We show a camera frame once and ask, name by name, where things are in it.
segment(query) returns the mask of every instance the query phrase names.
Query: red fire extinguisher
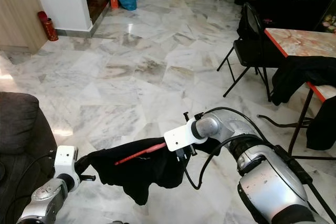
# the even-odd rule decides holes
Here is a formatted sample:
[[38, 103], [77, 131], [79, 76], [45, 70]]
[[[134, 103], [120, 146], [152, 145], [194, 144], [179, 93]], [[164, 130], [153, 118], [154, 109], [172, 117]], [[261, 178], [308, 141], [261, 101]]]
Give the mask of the red fire extinguisher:
[[51, 18], [48, 18], [45, 12], [38, 12], [37, 16], [42, 23], [42, 26], [43, 26], [44, 31], [46, 32], [47, 38], [50, 41], [58, 40], [58, 36], [57, 36], [56, 30], [54, 28], [53, 21], [51, 20]]

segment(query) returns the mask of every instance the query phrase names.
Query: black chair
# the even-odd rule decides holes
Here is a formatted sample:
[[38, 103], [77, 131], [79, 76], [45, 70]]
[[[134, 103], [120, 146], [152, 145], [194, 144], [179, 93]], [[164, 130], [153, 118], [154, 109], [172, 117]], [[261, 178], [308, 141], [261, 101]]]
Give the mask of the black chair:
[[[285, 57], [278, 48], [266, 38], [260, 18], [255, 9], [249, 3], [245, 3], [243, 6], [242, 21], [245, 23], [245, 37], [242, 37], [238, 31], [239, 39], [233, 42], [233, 47], [217, 69], [217, 71], [219, 71], [224, 62], [227, 61], [234, 81], [223, 97], [227, 96], [230, 90], [238, 83], [247, 70], [255, 68], [256, 74], [260, 74], [261, 79], [266, 86], [267, 98], [270, 102], [271, 98], [266, 68], [278, 68]], [[237, 79], [234, 78], [231, 65], [228, 61], [228, 57], [233, 49], [235, 49], [237, 53], [240, 64], [246, 67]]]

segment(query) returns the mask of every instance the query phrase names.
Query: black furniture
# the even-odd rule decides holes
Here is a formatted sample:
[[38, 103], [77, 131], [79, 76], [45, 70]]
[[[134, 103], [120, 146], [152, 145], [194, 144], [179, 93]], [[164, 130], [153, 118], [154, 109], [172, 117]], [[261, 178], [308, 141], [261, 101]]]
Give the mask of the black furniture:
[[16, 223], [32, 192], [52, 176], [52, 160], [41, 157], [56, 149], [38, 100], [29, 94], [0, 92], [0, 223]]
[[269, 27], [315, 30], [331, 0], [249, 0]]
[[[267, 99], [268, 101], [271, 101], [266, 68], [278, 68], [285, 58], [276, 46], [270, 40], [266, 39], [259, 16], [249, 3], [245, 3], [243, 6], [242, 19], [245, 24], [244, 35], [246, 38], [240, 36], [238, 40], [234, 41], [233, 47], [217, 69], [217, 71], [219, 71], [224, 62], [227, 61], [234, 81], [223, 97], [227, 96], [247, 70], [255, 68], [256, 74], [260, 74], [260, 77], [266, 86]], [[240, 64], [246, 67], [237, 79], [234, 78], [228, 61], [228, 57], [233, 49], [235, 49], [237, 53]]]

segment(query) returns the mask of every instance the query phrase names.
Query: black cable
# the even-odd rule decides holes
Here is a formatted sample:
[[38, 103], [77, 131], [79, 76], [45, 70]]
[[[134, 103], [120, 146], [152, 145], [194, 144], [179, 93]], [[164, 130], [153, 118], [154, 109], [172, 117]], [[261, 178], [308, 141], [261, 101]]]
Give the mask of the black cable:
[[15, 199], [13, 199], [11, 202], [10, 202], [10, 204], [8, 205], [8, 207], [7, 207], [7, 210], [5, 211], [5, 214], [4, 214], [4, 224], [6, 224], [7, 223], [7, 214], [8, 214], [8, 212], [9, 212], [9, 210], [10, 210], [10, 207], [16, 202], [16, 201], [18, 201], [19, 199], [23, 199], [23, 198], [27, 198], [27, 197], [31, 197], [32, 196], [32, 194], [29, 194], [29, 195], [24, 195], [24, 196], [20, 196], [20, 197], [17, 197], [17, 198], [15, 198]]
[[227, 140], [221, 142], [220, 144], [218, 144], [214, 149], [213, 151], [210, 153], [209, 157], [207, 158], [207, 160], [205, 161], [202, 169], [201, 169], [201, 172], [200, 172], [200, 176], [198, 178], [198, 185], [195, 185], [194, 182], [192, 181], [192, 179], [190, 178], [190, 175], [187, 171], [187, 168], [186, 168], [186, 165], [185, 165], [185, 162], [184, 160], [182, 159], [182, 166], [183, 166], [183, 169], [184, 169], [184, 173], [185, 175], [187, 176], [187, 179], [189, 180], [190, 184], [192, 185], [192, 187], [194, 187], [194, 189], [196, 190], [199, 190], [201, 185], [202, 185], [202, 179], [203, 179], [203, 175], [204, 175], [204, 172], [205, 172], [205, 169], [206, 167], [208, 166], [208, 164], [210, 163], [211, 159], [213, 158], [213, 156], [217, 153], [218, 150], [220, 150], [224, 145], [226, 145], [227, 143], [235, 140], [235, 139], [238, 139], [242, 137], [241, 135], [238, 135], [238, 136], [233, 136], [233, 137], [230, 137], [228, 138]]
[[44, 158], [44, 157], [50, 157], [50, 153], [49, 154], [46, 154], [46, 155], [43, 155], [41, 157], [38, 157], [37, 159], [33, 160], [30, 165], [28, 165], [28, 167], [25, 169], [25, 171], [22, 173], [20, 179], [19, 179], [19, 182], [17, 183], [16, 185], [16, 188], [15, 188], [15, 195], [14, 195], [14, 198], [16, 198], [16, 195], [17, 195], [17, 191], [18, 191], [18, 188], [21, 184], [21, 181], [22, 179], [24, 178], [24, 176], [26, 175], [26, 173], [29, 171], [29, 169], [37, 162], [39, 161], [40, 159]]
[[253, 127], [254, 129], [258, 132], [258, 134], [260, 135], [260, 137], [267, 143], [269, 143], [267, 141], [267, 139], [265, 138], [265, 136], [263, 135], [263, 133], [261, 132], [261, 130], [258, 128], [258, 126], [249, 118], [247, 117], [246, 115], [244, 115], [243, 113], [239, 112], [238, 110], [235, 110], [235, 109], [231, 109], [231, 108], [228, 108], [228, 107], [216, 107], [216, 108], [213, 108], [207, 112], [205, 112], [204, 114], [207, 114], [207, 113], [210, 113], [210, 112], [213, 112], [215, 110], [228, 110], [228, 111], [231, 111], [231, 112], [234, 112], [240, 116], [242, 116], [247, 122], [249, 122]]
[[325, 209], [325, 211], [329, 215], [330, 219], [334, 223], [336, 223], [336, 216], [335, 216], [335, 214], [330, 209], [330, 207], [328, 206], [328, 204], [324, 201], [324, 199], [320, 195], [319, 191], [317, 191], [317, 189], [314, 187], [313, 183], [312, 182], [307, 182], [307, 185], [309, 186], [310, 190], [313, 192], [313, 194], [315, 195], [316, 199], [319, 201], [319, 203], [321, 204], [321, 206]]

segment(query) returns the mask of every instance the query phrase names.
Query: red table edge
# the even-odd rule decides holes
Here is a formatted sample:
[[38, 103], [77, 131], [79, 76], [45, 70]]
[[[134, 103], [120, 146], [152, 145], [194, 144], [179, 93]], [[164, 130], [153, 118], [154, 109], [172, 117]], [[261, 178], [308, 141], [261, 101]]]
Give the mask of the red table edge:
[[[288, 54], [284, 51], [284, 49], [279, 45], [279, 43], [277, 43], [277, 41], [273, 38], [273, 36], [269, 33], [269, 31], [267, 30], [267, 28], [264, 30], [265, 34], [267, 35], [267, 37], [274, 43], [274, 45], [280, 50], [280, 52], [285, 56], [288, 57]], [[318, 98], [324, 102], [326, 99], [324, 98], [324, 96], [321, 94], [320, 91], [318, 91], [318, 89], [311, 84], [309, 81], [307, 81], [308, 86], [314, 91], [314, 93], [318, 96]]]

